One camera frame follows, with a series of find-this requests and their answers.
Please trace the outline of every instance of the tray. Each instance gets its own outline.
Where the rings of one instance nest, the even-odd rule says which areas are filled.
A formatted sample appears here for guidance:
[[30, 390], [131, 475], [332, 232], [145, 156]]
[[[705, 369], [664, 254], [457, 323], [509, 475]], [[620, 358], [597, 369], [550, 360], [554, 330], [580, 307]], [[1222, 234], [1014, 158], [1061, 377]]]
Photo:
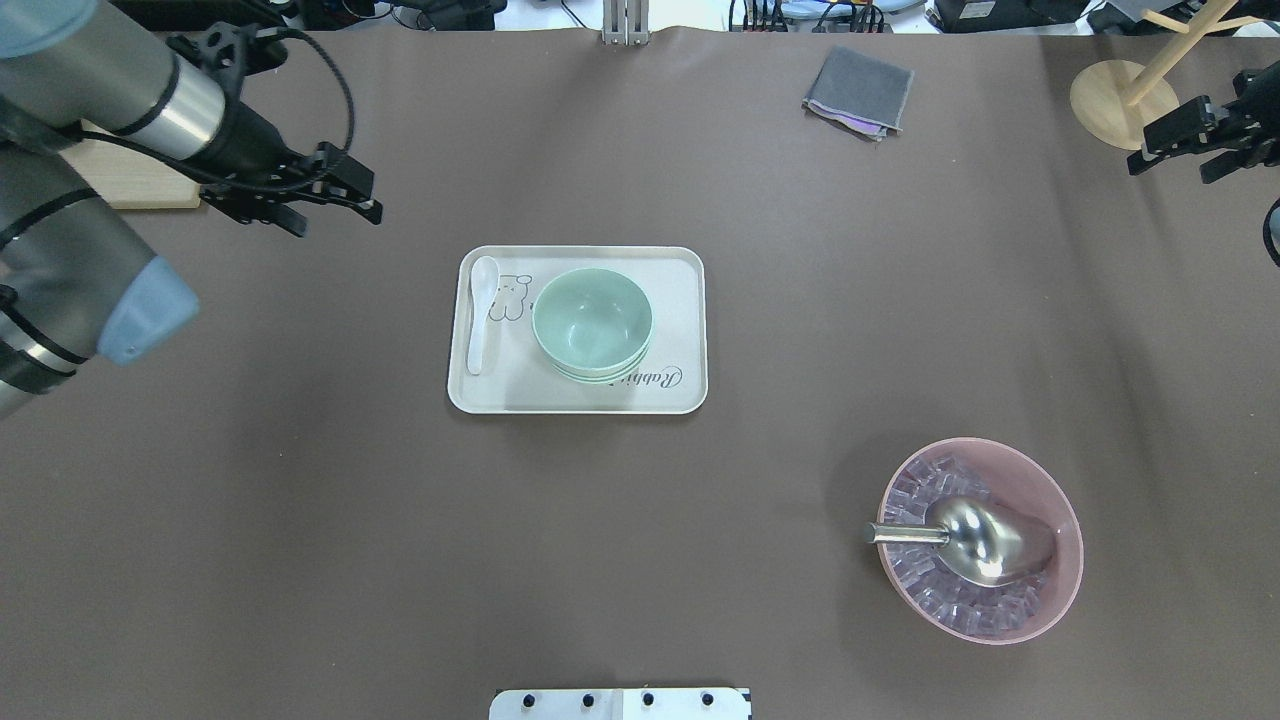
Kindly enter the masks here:
[[[502, 281], [488, 309], [484, 369], [467, 373], [471, 264], [489, 255]], [[608, 384], [573, 382], [543, 355], [531, 313], [541, 288], [575, 268], [626, 274], [649, 296], [654, 337], [636, 370]], [[681, 415], [707, 400], [707, 301], [701, 259], [686, 247], [486, 245], [467, 252], [449, 346], [449, 400], [474, 414]]]

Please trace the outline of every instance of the scoop handle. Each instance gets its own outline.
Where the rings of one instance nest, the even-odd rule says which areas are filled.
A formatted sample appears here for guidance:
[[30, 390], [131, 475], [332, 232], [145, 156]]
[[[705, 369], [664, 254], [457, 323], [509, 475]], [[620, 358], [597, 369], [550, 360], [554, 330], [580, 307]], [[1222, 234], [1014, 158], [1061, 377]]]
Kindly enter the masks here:
[[936, 525], [890, 525], [886, 523], [867, 523], [863, 539], [878, 544], [886, 542], [923, 542], [927, 544], [946, 544], [951, 536]]

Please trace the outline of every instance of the pink bowl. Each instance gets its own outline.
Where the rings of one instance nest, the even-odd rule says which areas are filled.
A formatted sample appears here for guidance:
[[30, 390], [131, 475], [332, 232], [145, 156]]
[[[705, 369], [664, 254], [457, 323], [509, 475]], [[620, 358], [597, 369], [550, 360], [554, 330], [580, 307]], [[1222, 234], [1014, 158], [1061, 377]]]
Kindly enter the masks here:
[[1053, 559], [1046, 568], [1048, 578], [1039, 592], [1039, 611], [1016, 630], [1007, 630], [1000, 635], [966, 635], [943, 625], [915, 603], [915, 600], [906, 593], [902, 583], [893, 574], [888, 562], [888, 552], [882, 544], [879, 555], [881, 562], [884, 565], [884, 574], [888, 575], [897, 594], [902, 596], [902, 600], [920, 618], [957, 638], [980, 644], [1014, 644], [1029, 641], [1061, 620], [1068, 609], [1071, 607], [1075, 593], [1080, 589], [1080, 580], [1084, 578], [1084, 538], [1080, 536], [1080, 523], [1075, 519], [1071, 503], [1062, 495], [1062, 488], [1057, 487], [1057, 483], [1043, 468], [1007, 445], [982, 438], [942, 439], [908, 457], [890, 478], [888, 487], [884, 488], [877, 520], [884, 521], [888, 491], [893, 488], [893, 483], [909, 462], [916, 457], [932, 462], [947, 455], [955, 456], [968, 465], [991, 488], [992, 498], [1000, 505], [1038, 518], [1053, 528], [1057, 534]]

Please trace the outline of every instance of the gray cloth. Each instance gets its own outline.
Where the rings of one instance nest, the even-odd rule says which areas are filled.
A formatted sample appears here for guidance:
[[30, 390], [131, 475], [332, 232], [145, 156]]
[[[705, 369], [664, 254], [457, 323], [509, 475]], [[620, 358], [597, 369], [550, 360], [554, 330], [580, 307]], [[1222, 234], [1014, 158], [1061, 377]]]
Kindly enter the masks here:
[[872, 140], [902, 131], [902, 108], [914, 70], [833, 47], [818, 72], [804, 106]]

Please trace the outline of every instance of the green bowl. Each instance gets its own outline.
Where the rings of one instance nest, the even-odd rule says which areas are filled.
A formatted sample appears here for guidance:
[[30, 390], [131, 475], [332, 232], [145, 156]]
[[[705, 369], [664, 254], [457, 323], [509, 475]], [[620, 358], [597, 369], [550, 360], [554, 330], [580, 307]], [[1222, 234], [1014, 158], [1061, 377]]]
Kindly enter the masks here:
[[563, 375], [602, 383], [635, 369], [653, 340], [653, 306], [631, 278], [570, 270], [534, 301], [534, 337]]

